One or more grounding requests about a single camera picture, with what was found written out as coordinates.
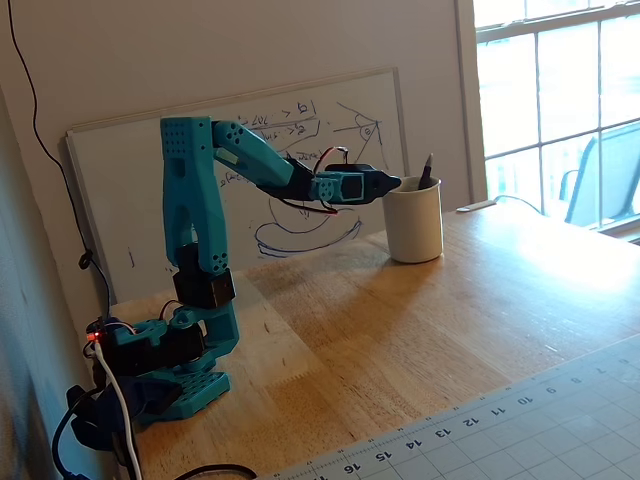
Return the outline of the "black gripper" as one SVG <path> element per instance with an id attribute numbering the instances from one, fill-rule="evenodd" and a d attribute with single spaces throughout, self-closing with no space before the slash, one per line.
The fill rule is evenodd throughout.
<path id="1" fill-rule="evenodd" d="M 364 205 L 372 203 L 397 189 L 402 180 L 368 164 L 332 164 L 324 173 L 337 180 L 337 192 L 330 203 L 339 205 Z"/>

